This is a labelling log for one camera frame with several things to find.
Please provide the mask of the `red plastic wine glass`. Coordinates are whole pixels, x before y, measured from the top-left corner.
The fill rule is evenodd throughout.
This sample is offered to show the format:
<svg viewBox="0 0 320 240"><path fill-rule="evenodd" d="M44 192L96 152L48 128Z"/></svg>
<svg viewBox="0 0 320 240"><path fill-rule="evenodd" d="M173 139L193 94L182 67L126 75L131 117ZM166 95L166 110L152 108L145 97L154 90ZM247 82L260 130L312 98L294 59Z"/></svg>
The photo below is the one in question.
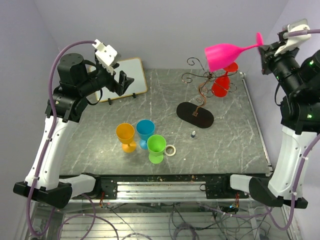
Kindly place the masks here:
<svg viewBox="0 0 320 240"><path fill-rule="evenodd" d="M230 92L231 82L229 77L233 74L236 74L238 68L238 64L236 62L233 62L232 64L223 69L223 75L217 77L214 80L214 83L211 87L211 92L215 97L223 98Z"/></svg>

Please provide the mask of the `blue plastic wine glass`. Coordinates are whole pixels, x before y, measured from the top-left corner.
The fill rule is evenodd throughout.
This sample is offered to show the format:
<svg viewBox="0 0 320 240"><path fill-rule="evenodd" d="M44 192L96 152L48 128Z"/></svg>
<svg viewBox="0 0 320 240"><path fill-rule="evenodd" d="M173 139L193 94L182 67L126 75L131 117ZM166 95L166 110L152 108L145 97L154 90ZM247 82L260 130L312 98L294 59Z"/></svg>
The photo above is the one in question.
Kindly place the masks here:
<svg viewBox="0 0 320 240"><path fill-rule="evenodd" d="M136 125L136 131L140 137L139 145L142 149L147 150L147 141L155 132L155 124L149 119L140 120Z"/></svg>

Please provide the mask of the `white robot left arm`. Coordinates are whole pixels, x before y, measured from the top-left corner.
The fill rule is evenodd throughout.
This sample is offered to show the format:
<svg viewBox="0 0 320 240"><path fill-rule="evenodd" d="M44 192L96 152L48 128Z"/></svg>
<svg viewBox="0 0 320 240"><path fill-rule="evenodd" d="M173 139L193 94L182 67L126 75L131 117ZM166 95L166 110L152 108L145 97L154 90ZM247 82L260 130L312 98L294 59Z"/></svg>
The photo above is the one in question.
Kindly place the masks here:
<svg viewBox="0 0 320 240"><path fill-rule="evenodd" d="M122 70L115 80L114 69L119 67L120 57L118 53L98 52L94 62L78 53L61 57L57 66L59 86L45 110L45 129L36 159L25 180L14 184L15 194L58 209L83 193L91 199L101 195L102 180L98 175L82 173L66 179L59 176L69 140L83 111L90 105L87 97L103 88L121 96L134 82Z"/></svg>

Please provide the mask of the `magenta plastic wine glass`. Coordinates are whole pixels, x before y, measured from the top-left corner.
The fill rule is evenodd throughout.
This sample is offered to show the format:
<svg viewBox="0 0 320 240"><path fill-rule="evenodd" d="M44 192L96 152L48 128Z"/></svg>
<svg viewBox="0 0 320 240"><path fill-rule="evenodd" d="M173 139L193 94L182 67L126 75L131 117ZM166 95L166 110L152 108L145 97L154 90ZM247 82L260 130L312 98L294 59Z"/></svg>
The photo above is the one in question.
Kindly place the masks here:
<svg viewBox="0 0 320 240"><path fill-rule="evenodd" d="M204 49L208 60L209 69L215 72L231 65L243 52L263 45L263 37L260 32L256 33L254 45L239 47L230 43L220 43Z"/></svg>

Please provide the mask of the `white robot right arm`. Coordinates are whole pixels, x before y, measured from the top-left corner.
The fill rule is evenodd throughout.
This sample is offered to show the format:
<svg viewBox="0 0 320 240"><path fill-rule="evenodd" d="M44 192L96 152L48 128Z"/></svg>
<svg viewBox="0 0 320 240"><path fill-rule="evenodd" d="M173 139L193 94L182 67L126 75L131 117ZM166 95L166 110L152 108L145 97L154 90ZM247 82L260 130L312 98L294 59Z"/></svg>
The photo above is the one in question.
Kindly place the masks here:
<svg viewBox="0 0 320 240"><path fill-rule="evenodd" d="M232 174L220 186L221 194L233 197L238 191L268 206L293 206L306 209L303 181L309 144L320 136L320 53L298 64L299 48L284 53L276 51L284 43L258 47L262 74L273 74L285 96L280 103L282 142L276 167L270 178Z"/></svg>

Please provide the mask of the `clear wine glass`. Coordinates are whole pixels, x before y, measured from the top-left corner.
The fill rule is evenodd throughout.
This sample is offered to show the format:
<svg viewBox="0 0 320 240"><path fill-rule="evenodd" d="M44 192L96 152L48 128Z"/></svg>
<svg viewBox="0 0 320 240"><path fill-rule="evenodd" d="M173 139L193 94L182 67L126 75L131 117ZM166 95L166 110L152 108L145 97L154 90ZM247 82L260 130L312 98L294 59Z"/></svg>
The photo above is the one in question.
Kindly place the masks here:
<svg viewBox="0 0 320 240"><path fill-rule="evenodd" d="M213 72L210 70L209 62L208 62L207 58L205 58L205 66L204 66L203 76L206 79L211 79L214 76Z"/></svg>

